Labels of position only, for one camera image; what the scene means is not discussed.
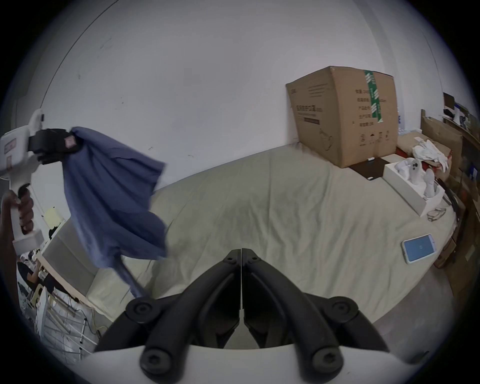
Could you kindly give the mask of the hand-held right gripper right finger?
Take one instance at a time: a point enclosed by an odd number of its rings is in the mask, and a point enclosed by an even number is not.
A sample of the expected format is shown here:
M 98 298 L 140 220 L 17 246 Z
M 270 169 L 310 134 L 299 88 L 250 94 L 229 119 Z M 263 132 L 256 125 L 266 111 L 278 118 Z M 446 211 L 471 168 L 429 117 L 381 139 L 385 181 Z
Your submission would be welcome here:
M 354 300 L 304 293 L 251 249 L 242 249 L 242 307 L 244 324 L 257 345 L 294 345 L 306 379 L 339 375 L 345 364 L 341 346 L 389 352 Z

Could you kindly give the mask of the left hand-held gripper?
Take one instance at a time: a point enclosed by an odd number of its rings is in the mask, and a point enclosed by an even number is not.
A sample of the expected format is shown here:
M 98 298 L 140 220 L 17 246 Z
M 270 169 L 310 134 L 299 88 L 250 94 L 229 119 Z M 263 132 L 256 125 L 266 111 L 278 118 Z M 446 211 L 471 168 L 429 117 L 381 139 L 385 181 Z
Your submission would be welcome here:
M 1 179 L 9 181 L 9 188 L 21 198 L 19 191 L 28 188 L 32 174 L 38 169 L 38 155 L 30 149 L 30 140 L 43 127 L 44 114 L 42 109 L 33 112 L 29 123 L 5 133 L 0 141 L 0 175 Z M 49 129 L 50 149 L 49 163 L 63 161 L 71 154 L 81 150 L 81 138 L 65 129 Z M 13 247 L 16 255 L 23 255 L 39 249 L 44 243 L 42 230 L 33 221 L 33 230 L 23 233 L 20 224 L 18 208 L 9 210 L 13 232 Z

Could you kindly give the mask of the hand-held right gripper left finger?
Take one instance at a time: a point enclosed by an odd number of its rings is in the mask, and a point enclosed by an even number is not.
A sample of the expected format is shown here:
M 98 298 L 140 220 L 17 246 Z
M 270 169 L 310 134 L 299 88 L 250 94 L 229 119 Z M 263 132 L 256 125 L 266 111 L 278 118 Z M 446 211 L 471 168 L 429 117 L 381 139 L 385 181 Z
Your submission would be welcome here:
M 131 300 L 95 352 L 143 346 L 139 367 L 152 380 L 179 380 L 190 345 L 222 349 L 240 323 L 241 251 L 234 249 L 183 292 Z

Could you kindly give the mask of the person's left hand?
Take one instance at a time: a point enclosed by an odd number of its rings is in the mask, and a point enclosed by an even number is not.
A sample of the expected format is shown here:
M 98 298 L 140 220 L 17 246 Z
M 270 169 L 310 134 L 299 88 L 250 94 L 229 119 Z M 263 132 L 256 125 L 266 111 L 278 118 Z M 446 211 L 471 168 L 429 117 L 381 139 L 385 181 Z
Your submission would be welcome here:
M 11 223 L 11 209 L 19 218 L 18 228 L 23 234 L 33 231 L 33 200 L 30 197 L 29 190 L 19 198 L 11 189 L 6 190 L 1 198 L 1 224 L 0 239 L 1 243 L 11 243 L 14 238 L 13 226 Z

